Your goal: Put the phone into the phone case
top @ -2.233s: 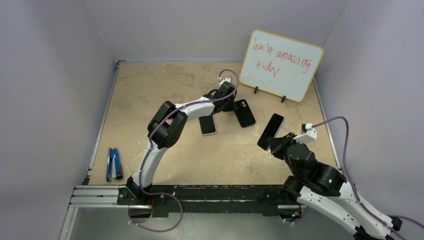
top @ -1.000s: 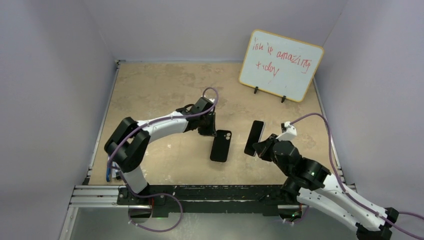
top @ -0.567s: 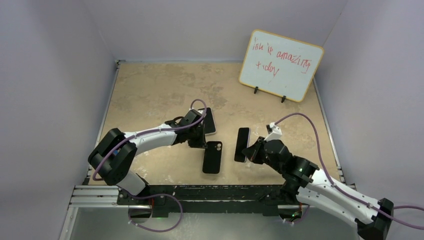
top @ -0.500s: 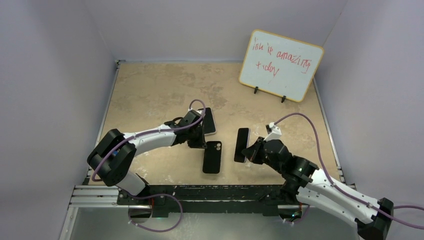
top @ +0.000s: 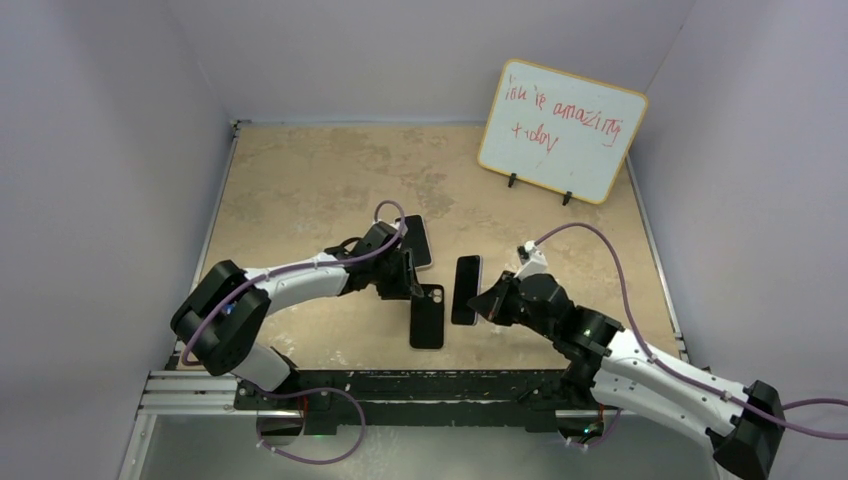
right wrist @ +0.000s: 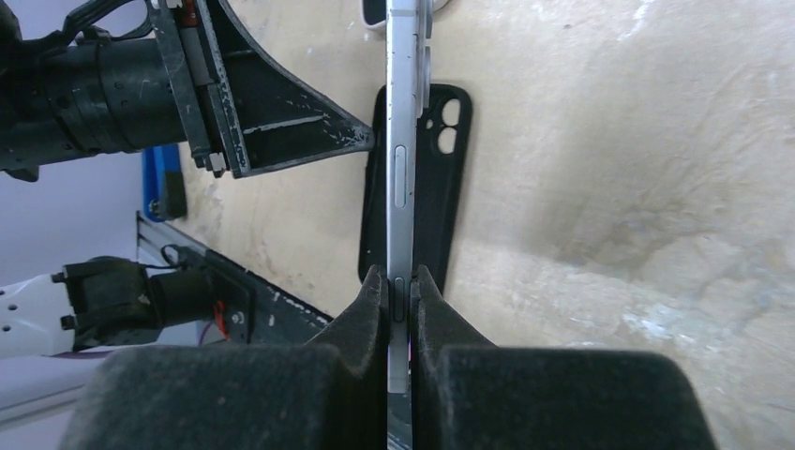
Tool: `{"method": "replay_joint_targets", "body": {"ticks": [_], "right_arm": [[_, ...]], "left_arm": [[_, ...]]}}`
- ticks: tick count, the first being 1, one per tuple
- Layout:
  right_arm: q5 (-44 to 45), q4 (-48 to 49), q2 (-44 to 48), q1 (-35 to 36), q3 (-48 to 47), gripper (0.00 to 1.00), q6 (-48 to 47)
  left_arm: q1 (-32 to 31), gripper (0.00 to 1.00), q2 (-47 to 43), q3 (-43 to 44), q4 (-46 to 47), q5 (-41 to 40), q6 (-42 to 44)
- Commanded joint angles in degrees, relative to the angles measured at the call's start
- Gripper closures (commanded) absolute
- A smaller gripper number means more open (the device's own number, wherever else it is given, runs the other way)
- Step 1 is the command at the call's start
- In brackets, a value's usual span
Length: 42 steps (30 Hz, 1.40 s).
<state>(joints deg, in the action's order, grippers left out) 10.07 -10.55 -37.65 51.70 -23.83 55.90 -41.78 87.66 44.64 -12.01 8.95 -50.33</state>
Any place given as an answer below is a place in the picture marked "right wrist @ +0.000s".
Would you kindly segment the black phone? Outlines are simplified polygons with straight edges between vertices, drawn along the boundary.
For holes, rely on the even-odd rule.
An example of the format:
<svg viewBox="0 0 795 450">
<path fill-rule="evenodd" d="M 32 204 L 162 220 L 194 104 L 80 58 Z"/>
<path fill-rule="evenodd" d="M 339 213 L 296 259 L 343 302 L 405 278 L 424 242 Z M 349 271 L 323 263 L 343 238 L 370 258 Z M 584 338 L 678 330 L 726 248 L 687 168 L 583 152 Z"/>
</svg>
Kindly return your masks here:
<svg viewBox="0 0 795 450">
<path fill-rule="evenodd" d="M 409 386 L 416 132 L 418 119 L 428 106 L 433 3 L 393 0 L 385 4 L 387 390 L 404 394 Z"/>
</svg>

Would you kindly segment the pale pink phone case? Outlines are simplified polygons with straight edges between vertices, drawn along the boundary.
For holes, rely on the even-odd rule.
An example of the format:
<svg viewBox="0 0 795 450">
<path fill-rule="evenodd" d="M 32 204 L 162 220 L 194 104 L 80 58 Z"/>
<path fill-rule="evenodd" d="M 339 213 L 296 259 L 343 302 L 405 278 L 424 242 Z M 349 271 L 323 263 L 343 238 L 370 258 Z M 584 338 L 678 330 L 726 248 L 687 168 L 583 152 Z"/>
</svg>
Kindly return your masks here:
<svg viewBox="0 0 795 450">
<path fill-rule="evenodd" d="M 390 6 L 413 7 L 416 16 L 416 35 L 419 36 L 425 34 L 423 28 L 430 29 L 432 27 L 433 14 L 443 9 L 448 3 L 448 0 L 362 0 L 360 2 L 361 18 L 367 30 L 385 36 L 387 31 L 387 12 Z"/>
</svg>

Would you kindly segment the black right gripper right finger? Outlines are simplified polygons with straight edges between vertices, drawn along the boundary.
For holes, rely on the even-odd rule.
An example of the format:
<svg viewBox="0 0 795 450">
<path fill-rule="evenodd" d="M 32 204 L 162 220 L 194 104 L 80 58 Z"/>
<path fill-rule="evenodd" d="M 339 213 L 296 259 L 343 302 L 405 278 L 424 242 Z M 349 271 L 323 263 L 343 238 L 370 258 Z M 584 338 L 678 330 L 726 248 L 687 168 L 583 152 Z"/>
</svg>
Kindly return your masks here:
<svg viewBox="0 0 795 450">
<path fill-rule="evenodd" d="M 492 343 L 420 266 L 412 285 L 417 449 L 713 449 L 691 383 L 659 353 Z"/>
</svg>

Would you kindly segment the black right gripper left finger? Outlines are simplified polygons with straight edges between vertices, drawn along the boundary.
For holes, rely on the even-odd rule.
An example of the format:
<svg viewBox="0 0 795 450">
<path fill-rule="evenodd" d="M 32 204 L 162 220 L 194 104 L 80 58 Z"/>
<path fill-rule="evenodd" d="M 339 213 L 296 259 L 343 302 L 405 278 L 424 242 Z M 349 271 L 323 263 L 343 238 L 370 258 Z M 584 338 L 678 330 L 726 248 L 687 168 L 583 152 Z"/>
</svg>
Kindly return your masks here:
<svg viewBox="0 0 795 450">
<path fill-rule="evenodd" d="M 64 449 L 384 449 L 387 279 L 296 345 L 146 346 L 85 386 Z"/>
</svg>

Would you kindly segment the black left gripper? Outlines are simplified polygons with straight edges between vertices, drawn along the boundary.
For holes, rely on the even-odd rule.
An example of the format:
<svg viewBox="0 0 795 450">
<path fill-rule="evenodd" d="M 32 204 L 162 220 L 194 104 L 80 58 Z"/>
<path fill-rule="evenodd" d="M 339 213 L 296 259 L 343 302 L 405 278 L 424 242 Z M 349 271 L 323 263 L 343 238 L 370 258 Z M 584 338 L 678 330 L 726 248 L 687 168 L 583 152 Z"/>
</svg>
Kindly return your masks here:
<svg viewBox="0 0 795 450">
<path fill-rule="evenodd" d="M 37 40 L 37 164 L 187 143 L 234 178 L 366 152 L 372 128 L 269 55 L 226 1 L 87 1 Z"/>
</svg>

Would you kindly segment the black phone case with camera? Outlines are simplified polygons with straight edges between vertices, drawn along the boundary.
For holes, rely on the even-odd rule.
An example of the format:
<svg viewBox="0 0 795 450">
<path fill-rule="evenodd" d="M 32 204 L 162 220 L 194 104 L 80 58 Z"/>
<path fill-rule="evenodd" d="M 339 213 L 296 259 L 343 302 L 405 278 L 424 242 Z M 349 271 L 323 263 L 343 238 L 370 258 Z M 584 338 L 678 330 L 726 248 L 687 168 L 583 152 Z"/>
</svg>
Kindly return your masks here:
<svg viewBox="0 0 795 450">
<path fill-rule="evenodd" d="M 358 276 L 385 265 L 386 88 L 376 96 L 372 127 L 376 145 L 366 167 Z M 413 264 L 423 264 L 442 292 L 448 272 L 473 121 L 473 101 L 462 88 L 434 83 L 429 108 L 419 119 Z"/>
</svg>

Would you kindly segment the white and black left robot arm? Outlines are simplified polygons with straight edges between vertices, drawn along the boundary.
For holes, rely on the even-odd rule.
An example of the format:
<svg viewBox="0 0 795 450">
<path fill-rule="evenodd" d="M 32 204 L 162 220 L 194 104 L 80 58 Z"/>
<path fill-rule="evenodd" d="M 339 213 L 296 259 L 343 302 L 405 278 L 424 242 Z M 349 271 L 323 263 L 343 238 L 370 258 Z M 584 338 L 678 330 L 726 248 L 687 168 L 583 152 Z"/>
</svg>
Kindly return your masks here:
<svg viewBox="0 0 795 450">
<path fill-rule="evenodd" d="M 1 8 L 1 171 L 33 183 L 44 165 L 142 153 L 168 167 L 187 143 L 215 176 L 272 173 L 370 150 L 372 128 L 271 57 L 225 1 L 154 1 L 121 36 L 98 26 L 117 1 L 76 7 L 24 39 Z M 160 266 L 118 257 L 65 265 L 1 291 L 1 354 L 88 356 L 152 343 L 169 326 L 217 324 L 241 343 L 294 343 L 329 318 L 208 247 L 161 243 Z"/>
</svg>

